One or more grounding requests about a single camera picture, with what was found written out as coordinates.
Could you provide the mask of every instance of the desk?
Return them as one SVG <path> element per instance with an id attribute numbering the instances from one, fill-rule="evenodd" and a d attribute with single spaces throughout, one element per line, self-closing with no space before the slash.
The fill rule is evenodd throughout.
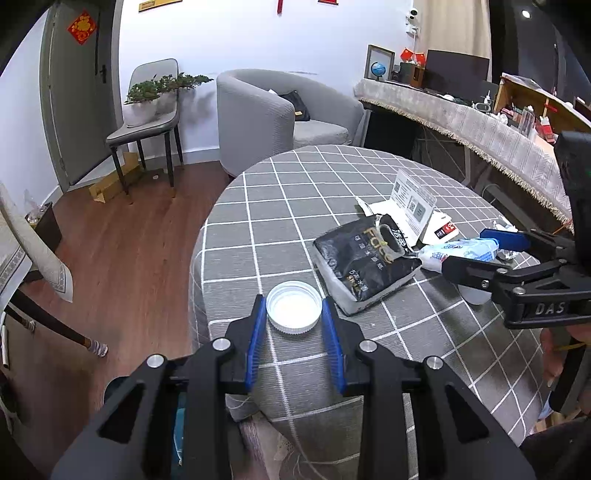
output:
<path id="1" fill-rule="evenodd" d="M 400 85 L 363 79 L 355 96 L 453 138 L 520 185 L 560 222 L 571 220 L 556 159 L 516 130 L 473 108 Z"/>

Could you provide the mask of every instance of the round table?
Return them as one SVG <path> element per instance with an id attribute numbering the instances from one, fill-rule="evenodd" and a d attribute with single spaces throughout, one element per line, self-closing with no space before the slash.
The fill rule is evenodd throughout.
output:
<path id="1" fill-rule="evenodd" d="M 367 203 L 387 199 L 399 170 L 435 195 L 436 208 L 452 217 L 463 237 L 478 236 L 500 215 L 444 174 L 380 151 L 323 145 L 264 160 L 222 193 L 197 239 L 189 282 L 193 347 L 223 336 L 232 320 L 250 314 L 256 294 L 267 295 L 283 281 L 301 280 L 326 295 L 310 259 L 312 241 L 359 217 L 353 196 Z M 514 262 L 537 263 L 523 254 Z M 491 301 L 470 306 L 441 275 L 420 270 L 403 288 L 349 319 L 366 338 L 400 357 L 444 358 L 519 444 L 548 391 L 539 332 L 507 330 L 502 317 Z M 296 454 L 284 460 L 282 479 L 355 478 L 362 404 L 360 397 L 343 398 L 333 388 L 320 325 L 291 336 L 268 324 L 251 396 L 228 399 L 235 419 L 260 409 L 295 446 Z M 409 398 L 405 410 L 415 476 Z"/>

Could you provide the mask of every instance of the door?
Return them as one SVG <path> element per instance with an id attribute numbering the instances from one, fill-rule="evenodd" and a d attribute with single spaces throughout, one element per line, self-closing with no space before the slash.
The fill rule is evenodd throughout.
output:
<path id="1" fill-rule="evenodd" d="M 115 0 L 62 0 L 47 17 L 41 107 L 64 191 L 111 154 L 105 138 L 116 130 L 110 71 L 114 6 Z M 69 29 L 82 14 L 80 29 L 90 35 L 79 41 Z"/>

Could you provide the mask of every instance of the paper card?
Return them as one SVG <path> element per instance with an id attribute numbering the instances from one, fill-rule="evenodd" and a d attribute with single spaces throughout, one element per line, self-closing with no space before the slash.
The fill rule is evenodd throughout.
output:
<path id="1" fill-rule="evenodd" d="M 412 180 L 403 171 L 399 171 L 394 181 L 391 198 L 368 205 L 355 197 L 366 216 L 390 215 L 402 230 L 409 247 L 414 247 L 427 226 L 433 209 L 435 197 Z"/>

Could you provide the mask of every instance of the table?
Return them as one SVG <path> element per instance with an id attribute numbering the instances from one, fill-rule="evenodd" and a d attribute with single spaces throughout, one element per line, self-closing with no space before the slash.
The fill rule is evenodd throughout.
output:
<path id="1" fill-rule="evenodd" d="M 506 174 L 560 222 L 572 219 L 556 159 L 516 130 L 474 108 L 401 85 L 363 79 L 355 96 L 453 138 Z M 465 163 L 467 184 L 468 155 Z"/>
<path id="2" fill-rule="evenodd" d="M 326 294 L 310 260 L 311 242 L 358 217 L 353 195 L 368 203 L 388 197 L 398 170 L 435 195 L 462 236 L 477 236 L 499 215 L 438 171 L 379 151 L 324 145 L 262 161 L 222 193 L 197 239 L 189 281 L 193 348 L 223 336 L 233 319 L 250 314 L 256 294 L 266 295 L 280 282 L 305 281 Z M 519 267 L 535 263 L 527 255 L 517 257 Z M 502 316 L 492 302 L 470 307 L 442 276 L 420 270 L 402 289 L 351 319 L 366 338 L 398 356 L 444 358 L 520 443 L 548 391 L 539 332 L 511 332 Z M 250 397 L 228 399 L 228 407 L 235 419 L 260 408 L 293 443 L 299 453 L 284 460 L 282 471 L 298 467 L 306 478 L 356 477 L 362 399 L 342 398 L 332 387 L 319 325 L 289 336 L 267 324 L 258 383 Z M 405 410 L 412 444 L 409 398 Z M 416 476 L 413 447 L 409 455 Z"/>

